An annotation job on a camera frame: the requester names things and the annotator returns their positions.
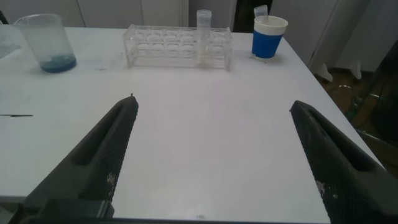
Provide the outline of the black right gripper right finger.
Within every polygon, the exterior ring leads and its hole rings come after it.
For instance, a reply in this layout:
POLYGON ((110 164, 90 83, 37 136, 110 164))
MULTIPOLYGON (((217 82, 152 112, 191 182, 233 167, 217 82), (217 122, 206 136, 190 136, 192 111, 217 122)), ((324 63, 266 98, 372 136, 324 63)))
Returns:
POLYGON ((397 179, 314 107, 290 112, 331 223, 397 223, 397 179))

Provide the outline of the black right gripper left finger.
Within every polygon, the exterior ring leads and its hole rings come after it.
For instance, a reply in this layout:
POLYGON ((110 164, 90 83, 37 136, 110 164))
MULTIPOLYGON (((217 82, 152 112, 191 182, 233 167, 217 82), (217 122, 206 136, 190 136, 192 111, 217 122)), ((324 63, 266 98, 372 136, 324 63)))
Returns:
POLYGON ((107 218, 139 105, 117 102, 26 197, 24 210, 39 218, 107 218))

